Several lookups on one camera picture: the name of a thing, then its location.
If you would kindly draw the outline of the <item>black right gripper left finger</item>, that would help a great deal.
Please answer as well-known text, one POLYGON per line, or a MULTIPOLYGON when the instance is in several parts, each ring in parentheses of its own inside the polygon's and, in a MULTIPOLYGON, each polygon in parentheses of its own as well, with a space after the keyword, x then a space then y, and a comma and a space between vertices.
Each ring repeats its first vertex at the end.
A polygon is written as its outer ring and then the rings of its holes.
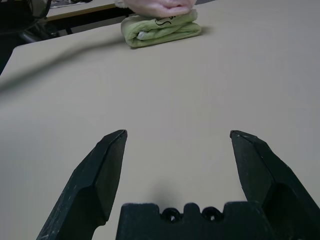
POLYGON ((128 133, 104 136, 72 172, 37 236, 39 240, 91 240, 109 220, 118 190, 128 133))

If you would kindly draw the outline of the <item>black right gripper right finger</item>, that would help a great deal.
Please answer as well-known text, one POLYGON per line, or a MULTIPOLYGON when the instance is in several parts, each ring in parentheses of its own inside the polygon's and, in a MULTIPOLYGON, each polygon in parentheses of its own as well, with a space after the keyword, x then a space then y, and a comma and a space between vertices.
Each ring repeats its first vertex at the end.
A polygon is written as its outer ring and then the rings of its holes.
POLYGON ((320 208, 298 177, 257 136, 230 132, 237 172, 249 202, 262 208, 279 240, 318 240, 320 208))

